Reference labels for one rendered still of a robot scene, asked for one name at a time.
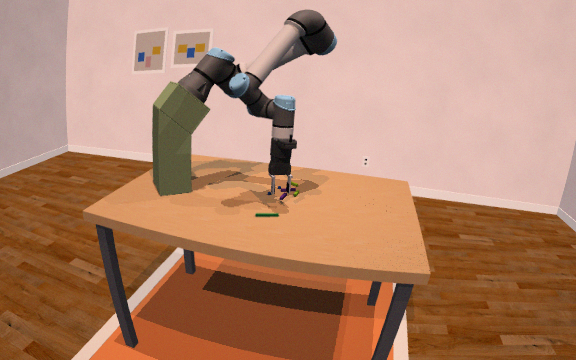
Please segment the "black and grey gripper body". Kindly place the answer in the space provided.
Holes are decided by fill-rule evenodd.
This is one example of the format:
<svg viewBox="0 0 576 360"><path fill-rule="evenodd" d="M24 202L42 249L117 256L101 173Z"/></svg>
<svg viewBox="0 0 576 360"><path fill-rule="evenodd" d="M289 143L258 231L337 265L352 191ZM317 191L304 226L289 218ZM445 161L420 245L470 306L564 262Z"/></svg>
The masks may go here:
<svg viewBox="0 0 576 360"><path fill-rule="evenodd" d="M271 161L268 172L271 175L290 175L290 159L292 149L297 148L297 141L293 138L293 128L277 128L272 126ZM277 141L278 139L278 141Z"/></svg>

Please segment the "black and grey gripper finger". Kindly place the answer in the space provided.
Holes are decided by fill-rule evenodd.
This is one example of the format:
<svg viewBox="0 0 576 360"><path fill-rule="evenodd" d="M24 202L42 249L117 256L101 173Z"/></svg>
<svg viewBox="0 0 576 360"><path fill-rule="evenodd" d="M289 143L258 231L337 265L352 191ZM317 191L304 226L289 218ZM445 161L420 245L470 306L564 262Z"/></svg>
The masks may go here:
<svg viewBox="0 0 576 360"><path fill-rule="evenodd" d="M268 173L268 175L272 178L271 181L271 193L275 194L275 179L276 177L274 175L271 175L270 173Z"/></svg>
<svg viewBox="0 0 576 360"><path fill-rule="evenodd" d="M288 176L288 180L287 180L286 192L287 192L287 193L290 193L290 189L291 189L291 178L293 178L293 176L292 176L291 174L290 174L290 175L287 175L287 176Z"/></svg>

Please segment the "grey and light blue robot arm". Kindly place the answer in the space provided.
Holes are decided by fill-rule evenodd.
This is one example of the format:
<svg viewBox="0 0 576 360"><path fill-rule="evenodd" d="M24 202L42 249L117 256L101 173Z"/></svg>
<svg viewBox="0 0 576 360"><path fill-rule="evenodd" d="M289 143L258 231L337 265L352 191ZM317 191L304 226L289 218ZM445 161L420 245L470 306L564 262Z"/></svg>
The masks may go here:
<svg viewBox="0 0 576 360"><path fill-rule="evenodd" d="M329 54L336 45L334 32L319 12L300 10L287 18L284 27L257 58L235 65L231 54L214 47L178 83L203 103L216 84L229 97L239 98L250 115L273 119L274 127L293 128L295 98L276 95L269 99L259 87L272 70L305 54Z"/></svg>

